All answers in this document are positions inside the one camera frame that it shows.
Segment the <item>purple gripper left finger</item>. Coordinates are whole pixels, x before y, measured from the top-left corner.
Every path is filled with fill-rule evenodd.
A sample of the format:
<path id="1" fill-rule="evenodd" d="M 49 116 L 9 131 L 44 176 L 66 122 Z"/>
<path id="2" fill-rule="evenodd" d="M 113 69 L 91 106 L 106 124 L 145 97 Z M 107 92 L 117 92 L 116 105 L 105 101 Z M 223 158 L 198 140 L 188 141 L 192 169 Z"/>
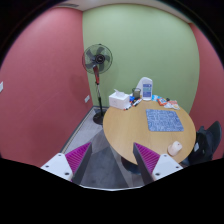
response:
<path id="1" fill-rule="evenodd" d="M 92 153 L 92 143 L 88 142 L 67 154 L 57 153 L 42 169 L 79 185 Z"/>

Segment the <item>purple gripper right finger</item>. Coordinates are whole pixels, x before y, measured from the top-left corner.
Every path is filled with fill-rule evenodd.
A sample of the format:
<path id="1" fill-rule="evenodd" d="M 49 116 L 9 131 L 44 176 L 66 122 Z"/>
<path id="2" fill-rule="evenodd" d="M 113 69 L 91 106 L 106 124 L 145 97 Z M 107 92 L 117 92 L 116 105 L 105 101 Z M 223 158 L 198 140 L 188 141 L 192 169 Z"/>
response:
<path id="1" fill-rule="evenodd" d="M 182 169 L 182 166 L 168 154 L 159 155 L 138 143 L 133 144 L 133 154 L 145 185 Z"/>

